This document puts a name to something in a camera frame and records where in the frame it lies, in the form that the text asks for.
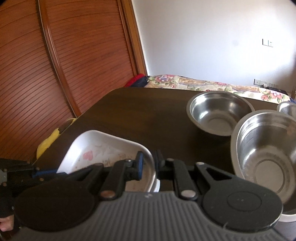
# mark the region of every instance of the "stainless steel bowl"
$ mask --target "stainless steel bowl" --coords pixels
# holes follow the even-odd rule
[[[279,112],[285,113],[296,119],[296,104],[293,102],[282,102],[276,108]]]
[[[296,120],[274,110],[246,115],[231,136],[235,174],[281,198],[282,222],[296,221]]]
[[[200,129],[217,136],[231,136],[235,125],[254,111],[244,98],[224,91],[195,95],[187,104],[187,115]]]

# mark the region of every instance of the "dark wooden table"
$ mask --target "dark wooden table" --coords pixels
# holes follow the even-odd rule
[[[215,140],[187,117],[187,102],[196,94],[175,89],[116,89],[66,129],[36,165],[41,169],[57,168],[76,137],[87,130],[99,130],[138,142],[150,151],[160,149],[165,158],[177,158],[187,165],[203,161],[233,173],[230,138]],[[248,101],[255,110],[277,107],[269,102]]]

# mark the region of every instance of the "floral bedspread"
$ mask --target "floral bedspread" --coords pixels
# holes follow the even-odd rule
[[[230,85],[221,82],[195,80],[177,75],[150,76],[145,88],[169,88],[194,91],[227,91],[251,99],[263,100],[272,103],[290,101],[290,97],[280,92],[255,86]]]

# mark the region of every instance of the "wooden wardrobe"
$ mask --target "wooden wardrobe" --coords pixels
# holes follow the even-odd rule
[[[130,0],[6,0],[0,158],[33,161],[55,128],[139,73],[146,69]]]

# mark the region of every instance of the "white rectangular dish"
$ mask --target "white rectangular dish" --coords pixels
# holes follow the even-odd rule
[[[138,151],[144,154],[142,180],[127,182],[126,191],[158,192],[160,181],[150,151],[139,143],[97,130],[86,131],[74,140],[57,173],[69,174],[95,163],[110,167],[119,160],[135,159]]]

